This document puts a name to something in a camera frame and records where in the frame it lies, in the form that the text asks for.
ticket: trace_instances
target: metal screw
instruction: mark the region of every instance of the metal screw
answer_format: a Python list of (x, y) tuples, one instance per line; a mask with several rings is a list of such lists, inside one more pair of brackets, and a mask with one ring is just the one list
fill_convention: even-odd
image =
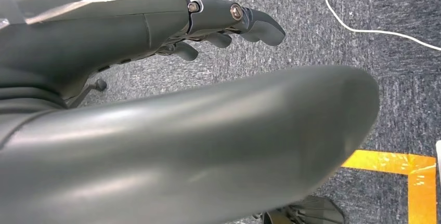
[(199, 4), (197, 4), (196, 2), (190, 2), (188, 5), (188, 11), (189, 12), (197, 12), (199, 11)]
[(242, 19), (243, 11), (242, 11), (242, 8), (239, 5), (233, 4), (231, 6), (231, 10), (230, 11), (231, 11), (231, 15), (233, 16), (233, 19), (235, 19), (237, 21)]

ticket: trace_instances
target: yellow floor marking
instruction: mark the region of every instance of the yellow floor marking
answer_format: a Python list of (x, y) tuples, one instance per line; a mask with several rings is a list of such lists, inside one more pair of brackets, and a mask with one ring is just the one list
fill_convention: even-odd
[(343, 167), (407, 175), (409, 224), (436, 224), (436, 158), (357, 150)]

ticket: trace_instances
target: gray carpet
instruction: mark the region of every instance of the gray carpet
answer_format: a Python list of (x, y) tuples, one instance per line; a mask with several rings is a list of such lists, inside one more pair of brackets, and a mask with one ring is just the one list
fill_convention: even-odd
[[(152, 57), (99, 74), (110, 85), (84, 105), (133, 99), (308, 64), (364, 68), (381, 87), (381, 112), (363, 149), (435, 156), (441, 139), (441, 52), (394, 36), (342, 28), (324, 0), (236, 0), (284, 27), (279, 47), (234, 38), (227, 49), (195, 44), (200, 58)], [(396, 31), (441, 46), (441, 0), (330, 0), (350, 26)], [(340, 169), (316, 194), (333, 199), (348, 223), (408, 223), (404, 176)], [(438, 206), (438, 220), (441, 220)], [(251, 219), (237, 223), (251, 223)]]

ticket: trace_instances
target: robotic hand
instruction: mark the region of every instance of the robotic hand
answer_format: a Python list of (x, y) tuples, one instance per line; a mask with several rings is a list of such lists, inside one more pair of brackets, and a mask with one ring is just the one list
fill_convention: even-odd
[(184, 41), (223, 48), (231, 34), (279, 45), (285, 32), (221, 0), (100, 0), (32, 20), (1, 2), (1, 223), (207, 224), (284, 206), (357, 149), (379, 110), (375, 80), (349, 67), (67, 109), (113, 64), (194, 60)]
[[(155, 54), (177, 54), (191, 61), (198, 51), (185, 40), (208, 41), (225, 48), (231, 43), (230, 34), (274, 46), (285, 37), (282, 27), (269, 15), (235, 2), (92, 3), (44, 22), (2, 29), (0, 87), (20, 87), (22, 91), (23, 87), (40, 88), (69, 99), (81, 91), (92, 73), (111, 65)], [(51, 101), (65, 107), (60, 100)]]

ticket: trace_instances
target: screw head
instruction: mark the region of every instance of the screw head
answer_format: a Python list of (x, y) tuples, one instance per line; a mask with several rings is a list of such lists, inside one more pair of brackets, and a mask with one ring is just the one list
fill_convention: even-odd
[(231, 16), (233, 16), (233, 19), (239, 21), (243, 17), (243, 11), (242, 8), (238, 4), (233, 4), (231, 6)]
[(197, 12), (199, 11), (199, 4), (197, 4), (196, 2), (190, 2), (187, 5), (187, 8), (189, 12)]

